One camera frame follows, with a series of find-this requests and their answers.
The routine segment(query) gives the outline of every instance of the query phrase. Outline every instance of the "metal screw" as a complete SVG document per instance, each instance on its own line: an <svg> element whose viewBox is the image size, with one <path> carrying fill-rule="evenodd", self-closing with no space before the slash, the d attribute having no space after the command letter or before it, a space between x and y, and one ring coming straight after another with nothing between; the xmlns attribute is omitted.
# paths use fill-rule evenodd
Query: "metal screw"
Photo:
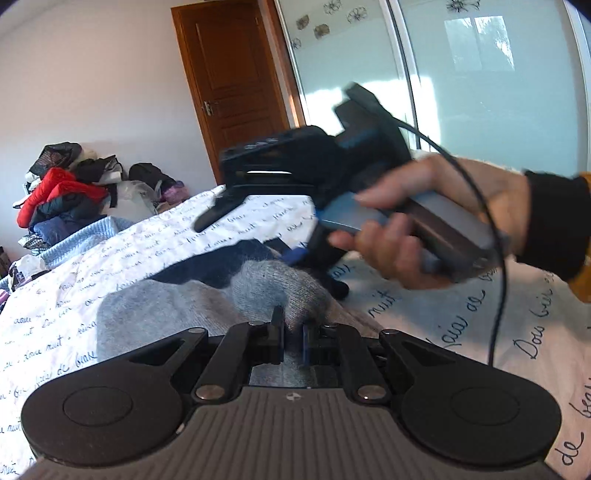
<svg viewBox="0 0 591 480"><path fill-rule="evenodd" d="M364 385L357 390L359 395L364 400L381 400L386 396L386 390L379 385Z"/></svg>
<svg viewBox="0 0 591 480"><path fill-rule="evenodd" d="M201 400L219 400L225 395L226 391L219 385L201 385L196 391Z"/></svg>

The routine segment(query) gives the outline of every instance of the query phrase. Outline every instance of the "hand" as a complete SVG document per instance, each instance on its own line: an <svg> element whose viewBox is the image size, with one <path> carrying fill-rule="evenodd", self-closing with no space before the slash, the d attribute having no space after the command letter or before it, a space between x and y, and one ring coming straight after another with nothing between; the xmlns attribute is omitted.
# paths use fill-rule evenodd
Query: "hand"
<svg viewBox="0 0 591 480"><path fill-rule="evenodd" d="M530 186L525 176L491 164L458 158L488 201L497 227L511 237L510 253L519 254L524 247L530 215ZM476 196L462 176L440 155L428 155L396 168L364 192L357 201L371 208L392 208L406 198L435 190L486 221ZM333 232L329 242L343 250L356 250L384 278L395 278L410 290L443 288L450 281L442 276L421 272L422 245L412 236L413 225L403 213L393 214L381 227L366 222L353 237L346 232Z"/></svg>

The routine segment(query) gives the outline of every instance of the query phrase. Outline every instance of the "orange sleeve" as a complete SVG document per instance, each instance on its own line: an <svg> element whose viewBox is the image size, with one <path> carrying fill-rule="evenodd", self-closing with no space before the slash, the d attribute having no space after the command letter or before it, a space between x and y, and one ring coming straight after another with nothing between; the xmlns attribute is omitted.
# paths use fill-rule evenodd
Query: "orange sleeve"
<svg viewBox="0 0 591 480"><path fill-rule="evenodd" d="M589 183L589 190L591 192L591 173L583 173L581 176ZM585 303L591 303L591 242L587 249L585 265L579 275L569 282L569 287L579 300Z"/></svg>

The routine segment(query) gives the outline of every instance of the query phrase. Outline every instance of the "gray fabric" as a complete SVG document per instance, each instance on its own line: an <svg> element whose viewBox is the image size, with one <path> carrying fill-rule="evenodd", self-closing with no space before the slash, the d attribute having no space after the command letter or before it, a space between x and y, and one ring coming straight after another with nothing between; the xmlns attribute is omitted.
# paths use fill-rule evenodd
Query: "gray fabric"
<svg viewBox="0 0 591 480"><path fill-rule="evenodd" d="M224 293L199 281L182 285L142 280L107 295L96 316L99 362L191 327L222 335L247 322Z"/></svg>
<svg viewBox="0 0 591 480"><path fill-rule="evenodd" d="M247 261L230 282L234 305L249 320L271 321L275 305L285 309L285 323L297 347L301 325L307 320L352 325L363 336L378 336L381 327L347 312L314 278L278 260Z"/></svg>
<svg viewBox="0 0 591 480"><path fill-rule="evenodd" d="M313 370L298 364L304 322L345 323L364 336L377 336L377 322L348 313L310 275L281 261L247 261L225 290L191 280L182 285L142 280L111 293L97 315L97 358L104 361L191 327L222 335L235 323L271 321L275 306L285 311L285 361L253 370L251 384L314 385Z"/></svg>

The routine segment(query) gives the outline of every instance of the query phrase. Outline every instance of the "door handle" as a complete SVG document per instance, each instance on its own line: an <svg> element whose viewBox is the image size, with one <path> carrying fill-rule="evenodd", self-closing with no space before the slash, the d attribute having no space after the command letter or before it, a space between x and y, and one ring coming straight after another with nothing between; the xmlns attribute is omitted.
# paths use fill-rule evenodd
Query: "door handle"
<svg viewBox="0 0 591 480"><path fill-rule="evenodd" d="M213 115L212 104L209 103L208 101L204 101L203 102L203 109L205 110L205 113L207 114L207 116L212 116Z"/></svg>

